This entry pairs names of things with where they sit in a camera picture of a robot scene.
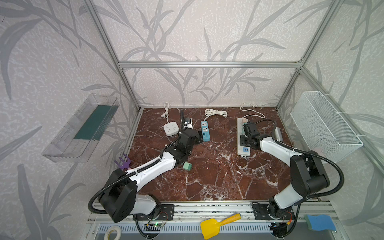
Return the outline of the long white multicolour power strip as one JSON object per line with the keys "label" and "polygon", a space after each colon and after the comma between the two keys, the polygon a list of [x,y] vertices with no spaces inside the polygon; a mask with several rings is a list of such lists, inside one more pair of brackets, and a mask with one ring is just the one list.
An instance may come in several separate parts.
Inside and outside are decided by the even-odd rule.
{"label": "long white multicolour power strip", "polygon": [[246,136],[243,125],[248,122],[246,118],[237,118],[237,154],[242,158],[251,155],[251,149],[246,145]]}

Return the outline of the teal power strip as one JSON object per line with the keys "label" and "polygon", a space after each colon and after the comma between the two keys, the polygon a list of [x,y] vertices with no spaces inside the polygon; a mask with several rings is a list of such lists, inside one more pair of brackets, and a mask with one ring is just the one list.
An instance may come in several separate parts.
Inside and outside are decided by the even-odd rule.
{"label": "teal power strip", "polygon": [[207,121],[201,121],[201,130],[204,142],[209,142],[211,140],[209,126]]}

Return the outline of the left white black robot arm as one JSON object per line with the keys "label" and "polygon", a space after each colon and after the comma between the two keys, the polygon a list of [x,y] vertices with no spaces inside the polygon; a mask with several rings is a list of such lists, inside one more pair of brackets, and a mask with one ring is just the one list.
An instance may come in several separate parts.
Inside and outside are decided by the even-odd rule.
{"label": "left white black robot arm", "polygon": [[139,191],[153,179],[185,163],[194,146],[202,142],[202,131],[187,128],[153,160],[127,171],[113,171],[105,186],[89,200],[88,210],[107,214],[115,223],[131,215],[156,218],[162,204],[155,196],[140,195]]}

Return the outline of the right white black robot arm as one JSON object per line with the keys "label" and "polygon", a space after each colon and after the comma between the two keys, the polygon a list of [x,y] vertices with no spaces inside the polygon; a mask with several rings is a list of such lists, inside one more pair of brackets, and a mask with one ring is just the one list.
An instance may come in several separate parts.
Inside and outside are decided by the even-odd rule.
{"label": "right white black robot arm", "polygon": [[[259,149],[279,159],[290,167],[291,183],[280,193],[269,200],[268,214],[273,219],[279,219],[292,206],[318,197],[332,195],[338,192],[345,183],[342,169],[331,160],[318,155],[314,151],[303,151],[293,148],[269,136],[239,137],[239,147],[245,150],[241,156],[246,156],[251,149]],[[323,162],[330,164],[339,174],[339,182],[333,189],[321,192],[330,186],[330,179]]]}

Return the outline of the green plug adapter lower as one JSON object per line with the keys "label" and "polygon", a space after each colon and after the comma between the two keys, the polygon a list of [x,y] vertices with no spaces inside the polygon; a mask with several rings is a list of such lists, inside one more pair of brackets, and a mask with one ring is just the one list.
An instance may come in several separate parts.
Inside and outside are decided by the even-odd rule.
{"label": "green plug adapter lower", "polygon": [[183,169],[186,171],[190,171],[192,169],[192,164],[188,162],[184,162]]}

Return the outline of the white square power socket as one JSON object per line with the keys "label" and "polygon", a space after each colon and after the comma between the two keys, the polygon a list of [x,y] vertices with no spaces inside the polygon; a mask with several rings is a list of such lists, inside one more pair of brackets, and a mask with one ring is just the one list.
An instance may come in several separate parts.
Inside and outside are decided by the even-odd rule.
{"label": "white square power socket", "polygon": [[164,125],[164,131],[166,133],[166,136],[174,136],[179,133],[180,129],[176,122],[169,122]]}

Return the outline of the metal cylinder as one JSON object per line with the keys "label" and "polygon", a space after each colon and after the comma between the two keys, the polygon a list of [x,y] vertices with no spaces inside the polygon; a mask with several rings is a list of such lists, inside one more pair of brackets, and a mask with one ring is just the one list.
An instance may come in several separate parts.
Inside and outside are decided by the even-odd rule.
{"label": "metal cylinder", "polygon": [[279,127],[274,128],[272,132],[272,138],[274,141],[282,142],[283,141],[283,135],[281,132],[281,129]]}

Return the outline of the purple plastic fork toy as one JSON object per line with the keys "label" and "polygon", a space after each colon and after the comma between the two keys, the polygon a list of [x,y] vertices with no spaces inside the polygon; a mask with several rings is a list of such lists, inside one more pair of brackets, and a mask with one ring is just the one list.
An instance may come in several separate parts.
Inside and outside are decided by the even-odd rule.
{"label": "purple plastic fork toy", "polygon": [[126,155],[123,154],[123,157],[119,157],[120,161],[115,161],[115,164],[123,171],[127,171],[131,168],[131,159]]}

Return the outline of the yellow plastic scoop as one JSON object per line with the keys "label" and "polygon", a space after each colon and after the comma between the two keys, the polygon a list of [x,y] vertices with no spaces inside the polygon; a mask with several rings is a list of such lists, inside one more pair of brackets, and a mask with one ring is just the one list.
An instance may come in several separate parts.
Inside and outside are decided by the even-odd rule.
{"label": "yellow plastic scoop", "polygon": [[218,222],[216,219],[208,219],[201,222],[201,230],[205,240],[208,240],[212,237],[217,236],[220,233],[221,226],[233,223],[242,218],[241,214],[235,214],[230,216],[221,222]]}

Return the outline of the white tape roll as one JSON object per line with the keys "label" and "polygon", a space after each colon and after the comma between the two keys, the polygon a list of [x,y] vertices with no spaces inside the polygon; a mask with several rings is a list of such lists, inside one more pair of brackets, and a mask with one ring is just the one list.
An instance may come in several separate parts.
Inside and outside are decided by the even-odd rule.
{"label": "white tape roll", "polygon": [[110,227],[104,234],[104,240],[120,240],[122,236],[122,229],[120,226]]}

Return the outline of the blue sponge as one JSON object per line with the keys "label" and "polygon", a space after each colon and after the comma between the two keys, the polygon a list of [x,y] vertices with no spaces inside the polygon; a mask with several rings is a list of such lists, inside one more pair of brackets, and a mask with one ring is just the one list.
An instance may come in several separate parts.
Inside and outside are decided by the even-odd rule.
{"label": "blue sponge", "polygon": [[328,215],[305,215],[305,220],[308,224],[308,228],[311,231],[336,231],[336,226],[332,218]]}

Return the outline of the clear plastic wall bin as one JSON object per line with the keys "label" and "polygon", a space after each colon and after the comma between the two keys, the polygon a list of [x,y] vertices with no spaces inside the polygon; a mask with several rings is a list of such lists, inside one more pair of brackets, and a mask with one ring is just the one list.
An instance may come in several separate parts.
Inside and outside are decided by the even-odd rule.
{"label": "clear plastic wall bin", "polygon": [[117,97],[89,94],[42,155],[54,163],[86,163],[119,106]]}

